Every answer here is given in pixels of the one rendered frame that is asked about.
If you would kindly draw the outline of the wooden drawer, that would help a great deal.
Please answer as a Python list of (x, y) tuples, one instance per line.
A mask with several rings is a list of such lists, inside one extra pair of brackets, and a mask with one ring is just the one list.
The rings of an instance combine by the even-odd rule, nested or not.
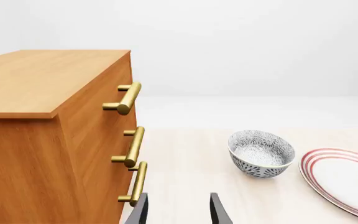
[(136, 121), (133, 115), (121, 116), (115, 111), (97, 110), (85, 115), (73, 130), (75, 159), (85, 195), (84, 222), (90, 224), (116, 224), (123, 204), (118, 195), (125, 195), (131, 173), (124, 163), (112, 162), (112, 156), (126, 156)]
[(58, 114), (87, 212), (120, 212), (139, 196), (127, 190), (145, 132), (135, 116), (140, 89), (132, 80), (131, 56), (124, 54)]
[(121, 218), (124, 203), (118, 202), (119, 195), (130, 195), (128, 193), (132, 179), (132, 171), (120, 162), (108, 162), (103, 178), (103, 190), (101, 191), (101, 202), (105, 223), (118, 224)]

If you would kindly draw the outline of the wooden cabinet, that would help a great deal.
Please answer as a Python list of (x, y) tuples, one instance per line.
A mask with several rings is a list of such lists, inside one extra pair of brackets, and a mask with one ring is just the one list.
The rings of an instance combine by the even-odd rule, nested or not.
[(0, 224), (84, 222), (85, 201), (58, 117), (128, 50), (0, 55)]

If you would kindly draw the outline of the patterned grey white bowl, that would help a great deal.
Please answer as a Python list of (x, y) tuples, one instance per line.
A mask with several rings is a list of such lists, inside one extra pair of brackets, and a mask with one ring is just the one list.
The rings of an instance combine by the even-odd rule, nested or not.
[(295, 150), (283, 138), (260, 130), (243, 130), (227, 140), (230, 157), (246, 175), (269, 179), (283, 173), (295, 160)]

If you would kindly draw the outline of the white plate with red rings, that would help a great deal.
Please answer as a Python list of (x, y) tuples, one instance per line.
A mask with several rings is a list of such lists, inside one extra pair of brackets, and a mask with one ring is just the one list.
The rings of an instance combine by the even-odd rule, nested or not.
[(315, 192), (333, 205), (358, 216), (358, 152), (313, 149), (302, 156), (299, 170)]

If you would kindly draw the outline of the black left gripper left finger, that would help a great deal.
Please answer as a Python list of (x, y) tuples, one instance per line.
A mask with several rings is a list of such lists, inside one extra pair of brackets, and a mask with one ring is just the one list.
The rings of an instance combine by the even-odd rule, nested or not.
[(149, 209), (148, 194), (142, 193), (133, 208), (133, 211), (125, 221), (125, 224), (146, 224)]

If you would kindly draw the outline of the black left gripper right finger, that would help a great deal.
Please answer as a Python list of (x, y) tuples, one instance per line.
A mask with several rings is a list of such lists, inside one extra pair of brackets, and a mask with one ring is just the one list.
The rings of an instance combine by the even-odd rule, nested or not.
[(217, 193), (210, 193), (209, 210), (212, 224), (233, 224)]

